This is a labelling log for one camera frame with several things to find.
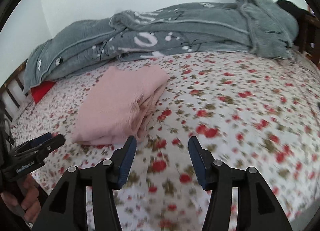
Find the pink knitted sweater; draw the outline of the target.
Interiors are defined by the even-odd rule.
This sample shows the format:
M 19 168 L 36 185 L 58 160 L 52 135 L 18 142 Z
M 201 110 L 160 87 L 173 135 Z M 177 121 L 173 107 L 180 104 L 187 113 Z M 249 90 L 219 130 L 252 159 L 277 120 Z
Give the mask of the pink knitted sweater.
M 83 145 L 141 140 L 169 76 L 158 65 L 138 70 L 109 67 L 78 110 L 72 141 Z

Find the red pillow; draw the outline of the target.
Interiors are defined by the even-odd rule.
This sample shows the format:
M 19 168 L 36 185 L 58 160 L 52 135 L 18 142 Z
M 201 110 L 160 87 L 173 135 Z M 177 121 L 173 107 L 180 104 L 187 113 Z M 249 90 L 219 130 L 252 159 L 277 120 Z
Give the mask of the red pillow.
M 54 85 L 54 81 L 44 81 L 39 86 L 31 88 L 31 96 L 35 104 L 38 104 Z

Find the dark wooden headboard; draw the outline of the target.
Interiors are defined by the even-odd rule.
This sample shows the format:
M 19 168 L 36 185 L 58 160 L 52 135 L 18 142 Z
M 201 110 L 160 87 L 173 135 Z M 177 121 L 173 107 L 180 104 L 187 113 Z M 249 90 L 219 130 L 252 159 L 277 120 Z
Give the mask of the dark wooden headboard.
M 27 61 L 24 61 L 17 69 L 6 79 L 1 86 L 1 101 L 5 105 L 5 116 L 12 121 L 17 115 L 22 104 L 27 100 L 28 94 L 24 91 L 23 74 Z

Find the black garment on footboard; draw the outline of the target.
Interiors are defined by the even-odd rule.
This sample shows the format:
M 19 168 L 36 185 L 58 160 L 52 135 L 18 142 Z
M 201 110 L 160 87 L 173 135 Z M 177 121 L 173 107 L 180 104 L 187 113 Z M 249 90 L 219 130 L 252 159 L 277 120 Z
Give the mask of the black garment on footboard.
M 307 10 L 299 8 L 294 3 L 287 0 L 278 0 L 276 4 L 290 13 L 296 20 L 303 19 L 305 15 L 310 14 Z

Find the grey printed quilt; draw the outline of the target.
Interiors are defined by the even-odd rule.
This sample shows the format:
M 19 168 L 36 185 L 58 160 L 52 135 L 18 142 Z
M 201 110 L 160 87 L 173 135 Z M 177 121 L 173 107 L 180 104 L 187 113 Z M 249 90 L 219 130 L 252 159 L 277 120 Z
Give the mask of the grey printed quilt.
M 23 91 L 88 72 L 112 59 L 127 62 L 214 51 L 289 59 L 298 29 L 296 19 L 272 0 L 182 3 L 80 20 L 33 50 Z

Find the floral bed sheet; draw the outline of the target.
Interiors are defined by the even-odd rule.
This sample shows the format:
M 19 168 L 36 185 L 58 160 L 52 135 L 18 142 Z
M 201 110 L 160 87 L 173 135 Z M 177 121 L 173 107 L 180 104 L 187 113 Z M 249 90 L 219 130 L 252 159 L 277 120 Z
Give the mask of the floral bed sheet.
M 200 230 L 210 192 L 197 183 L 187 144 L 231 167 L 256 167 L 294 230 L 319 208 L 319 70 L 303 57 L 276 61 L 241 53 L 193 53 L 118 62 L 159 65 L 169 75 L 114 197 L 123 230 Z

